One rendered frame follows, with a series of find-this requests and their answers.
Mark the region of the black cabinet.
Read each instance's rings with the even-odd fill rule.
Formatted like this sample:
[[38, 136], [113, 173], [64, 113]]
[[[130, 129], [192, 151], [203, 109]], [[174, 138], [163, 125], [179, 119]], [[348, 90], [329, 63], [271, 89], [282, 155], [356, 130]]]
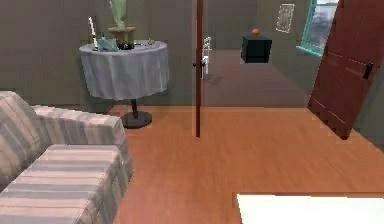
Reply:
[[272, 40], [262, 36], [243, 36], [241, 58], [245, 63], [268, 63]]

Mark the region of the teal framed window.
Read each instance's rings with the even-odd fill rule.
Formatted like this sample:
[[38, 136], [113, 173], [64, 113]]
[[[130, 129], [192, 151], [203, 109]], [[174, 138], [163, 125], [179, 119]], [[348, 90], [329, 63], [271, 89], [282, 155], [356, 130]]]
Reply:
[[339, 0], [310, 0], [302, 38], [297, 49], [321, 58]]

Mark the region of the dark red panelled door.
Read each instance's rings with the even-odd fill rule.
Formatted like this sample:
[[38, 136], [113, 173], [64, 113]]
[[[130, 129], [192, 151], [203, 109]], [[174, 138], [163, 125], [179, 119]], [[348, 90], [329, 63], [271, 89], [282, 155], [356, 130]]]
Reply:
[[[384, 0], [339, 0], [308, 109], [348, 139], [383, 60]], [[364, 79], [369, 62], [374, 67]]]

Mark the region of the striped grey pink sofa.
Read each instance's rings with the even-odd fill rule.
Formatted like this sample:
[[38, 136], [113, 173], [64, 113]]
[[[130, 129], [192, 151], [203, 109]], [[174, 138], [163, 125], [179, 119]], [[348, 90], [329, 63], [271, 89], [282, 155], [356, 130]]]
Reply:
[[0, 91], [0, 224], [115, 224], [132, 174], [120, 118]]

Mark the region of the dark red door seen edge-on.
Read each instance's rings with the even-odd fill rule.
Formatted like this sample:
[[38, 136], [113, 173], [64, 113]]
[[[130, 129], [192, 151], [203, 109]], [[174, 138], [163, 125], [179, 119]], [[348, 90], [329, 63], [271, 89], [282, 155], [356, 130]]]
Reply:
[[203, 0], [196, 0], [196, 137], [201, 136], [201, 73]]

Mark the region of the round table with grey cloth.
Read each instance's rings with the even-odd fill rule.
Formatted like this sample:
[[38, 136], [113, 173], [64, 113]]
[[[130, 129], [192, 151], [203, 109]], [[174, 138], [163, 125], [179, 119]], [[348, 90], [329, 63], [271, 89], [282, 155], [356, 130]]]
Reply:
[[137, 100], [168, 89], [168, 45], [137, 40], [131, 50], [96, 51], [92, 44], [79, 48], [86, 86], [91, 96], [131, 102], [132, 111], [121, 117], [128, 129], [149, 125], [152, 115], [140, 111]]

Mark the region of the white candle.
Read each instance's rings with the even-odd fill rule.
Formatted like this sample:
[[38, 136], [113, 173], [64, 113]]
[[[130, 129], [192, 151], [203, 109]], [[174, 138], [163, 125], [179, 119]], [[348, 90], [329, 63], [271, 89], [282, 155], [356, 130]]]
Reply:
[[99, 49], [98, 41], [97, 41], [97, 36], [96, 36], [96, 31], [95, 31], [93, 19], [92, 19], [91, 16], [88, 17], [88, 23], [89, 23], [89, 26], [90, 26], [90, 31], [91, 31], [93, 45], [94, 45], [93, 51], [98, 51], [98, 49]]

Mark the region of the light blue crumpled cloth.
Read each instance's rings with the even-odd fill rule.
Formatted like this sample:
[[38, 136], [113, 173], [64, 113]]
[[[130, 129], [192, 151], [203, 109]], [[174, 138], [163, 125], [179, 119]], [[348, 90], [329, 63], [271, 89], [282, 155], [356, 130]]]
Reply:
[[106, 37], [101, 37], [97, 40], [98, 42], [98, 49], [101, 52], [117, 52], [117, 42], [114, 38], [109, 39]]

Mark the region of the white framed picture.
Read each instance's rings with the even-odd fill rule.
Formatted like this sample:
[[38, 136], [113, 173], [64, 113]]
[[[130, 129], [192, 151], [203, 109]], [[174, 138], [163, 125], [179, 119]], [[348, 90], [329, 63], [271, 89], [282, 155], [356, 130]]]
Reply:
[[294, 4], [281, 4], [278, 11], [276, 30], [283, 33], [289, 33], [294, 14]]

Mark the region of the green house plant in pot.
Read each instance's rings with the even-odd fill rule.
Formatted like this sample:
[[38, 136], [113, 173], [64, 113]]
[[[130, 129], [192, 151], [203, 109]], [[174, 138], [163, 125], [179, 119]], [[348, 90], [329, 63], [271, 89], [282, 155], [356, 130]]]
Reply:
[[125, 19], [127, 17], [127, 0], [109, 0], [112, 16], [115, 22], [108, 31], [117, 39], [119, 44], [134, 46], [135, 26], [127, 26]]

